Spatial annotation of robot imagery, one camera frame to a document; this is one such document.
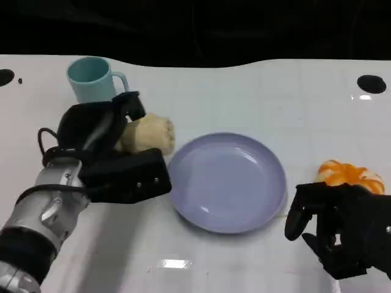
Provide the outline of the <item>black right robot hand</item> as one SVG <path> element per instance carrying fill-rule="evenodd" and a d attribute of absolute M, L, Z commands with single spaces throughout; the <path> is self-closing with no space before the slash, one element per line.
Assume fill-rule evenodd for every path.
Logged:
<path fill-rule="evenodd" d="M 390 196 L 359 185 L 300 184 L 285 237 L 302 237 L 336 280 L 365 275 L 372 267 L 390 275 Z"/>

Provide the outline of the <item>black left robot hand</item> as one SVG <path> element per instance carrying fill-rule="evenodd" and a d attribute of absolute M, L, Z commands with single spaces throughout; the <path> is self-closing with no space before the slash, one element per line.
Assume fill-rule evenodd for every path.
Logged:
<path fill-rule="evenodd" d="M 76 150 L 92 160 L 114 150 L 128 124 L 146 115 L 138 91 L 121 93 L 110 101 L 80 103 L 62 116 L 57 141 L 64 150 Z"/>

